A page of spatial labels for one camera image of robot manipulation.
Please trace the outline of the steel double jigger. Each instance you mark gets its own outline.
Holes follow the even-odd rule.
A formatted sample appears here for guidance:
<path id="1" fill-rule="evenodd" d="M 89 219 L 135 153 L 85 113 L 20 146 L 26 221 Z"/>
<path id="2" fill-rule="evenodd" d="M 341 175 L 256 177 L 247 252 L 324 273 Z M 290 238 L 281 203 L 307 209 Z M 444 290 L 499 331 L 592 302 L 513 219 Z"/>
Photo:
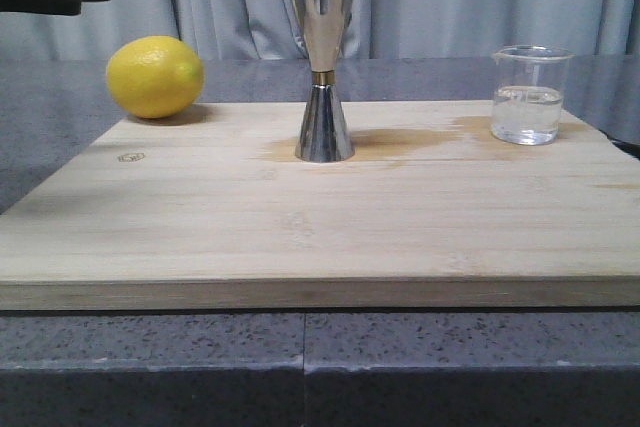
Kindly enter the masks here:
<path id="1" fill-rule="evenodd" d="M 341 101 L 336 65 L 353 0 L 292 0 L 311 70 L 296 157 L 307 162 L 344 161 L 354 155 Z"/>

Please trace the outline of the clear glass beaker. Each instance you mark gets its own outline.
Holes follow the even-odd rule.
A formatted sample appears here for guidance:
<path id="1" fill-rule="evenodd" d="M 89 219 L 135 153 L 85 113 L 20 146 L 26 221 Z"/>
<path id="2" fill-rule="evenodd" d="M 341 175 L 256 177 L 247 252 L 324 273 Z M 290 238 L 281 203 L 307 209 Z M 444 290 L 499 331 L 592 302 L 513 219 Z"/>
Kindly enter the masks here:
<path id="1" fill-rule="evenodd" d="M 513 45 L 495 52 L 491 134 L 517 145 L 553 142 L 559 131 L 572 58 L 566 49 L 540 45 Z"/>

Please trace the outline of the yellow lemon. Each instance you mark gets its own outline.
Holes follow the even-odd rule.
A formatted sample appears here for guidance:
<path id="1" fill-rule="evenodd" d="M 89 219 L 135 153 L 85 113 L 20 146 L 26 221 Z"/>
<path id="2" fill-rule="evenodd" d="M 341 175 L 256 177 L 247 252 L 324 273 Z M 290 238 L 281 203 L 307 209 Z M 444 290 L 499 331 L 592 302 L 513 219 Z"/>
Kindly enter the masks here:
<path id="1" fill-rule="evenodd" d="M 169 117 L 189 107 L 204 78 L 198 55 L 186 43 L 165 35 L 124 45 L 106 66 L 106 84 L 116 104 L 144 119 Z"/>

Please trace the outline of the grey curtain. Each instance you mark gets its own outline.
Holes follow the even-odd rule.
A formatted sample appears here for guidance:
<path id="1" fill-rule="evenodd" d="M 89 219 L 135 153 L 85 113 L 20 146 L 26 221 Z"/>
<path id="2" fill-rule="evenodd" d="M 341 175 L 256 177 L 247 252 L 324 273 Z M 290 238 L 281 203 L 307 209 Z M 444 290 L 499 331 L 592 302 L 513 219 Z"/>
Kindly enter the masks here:
<path id="1" fill-rule="evenodd" d="M 290 0 L 109 0 L 77 16 L 5 13 L 5 60 L 98 60 L 147 35 L 170 35 L 206 60 L 304 54 Z M 639 0 L 354 0 L 347 58 L 481 57 L 514 44 L 578 55 L 635 54 Z"/>

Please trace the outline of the wooden cutting board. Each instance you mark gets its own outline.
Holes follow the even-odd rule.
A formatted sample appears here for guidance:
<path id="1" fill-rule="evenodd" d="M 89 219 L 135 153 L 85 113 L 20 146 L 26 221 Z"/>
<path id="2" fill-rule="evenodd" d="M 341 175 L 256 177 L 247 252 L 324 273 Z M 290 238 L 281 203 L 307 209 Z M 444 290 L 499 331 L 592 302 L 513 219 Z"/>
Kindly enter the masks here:
<path id="1" fill-rule="evenodd" d="M 117 123 L 1 217 L 6 310 L 635 306 L 639 164 L 570 114 L 501 142 L 487 101 L 299 103 Z"/>

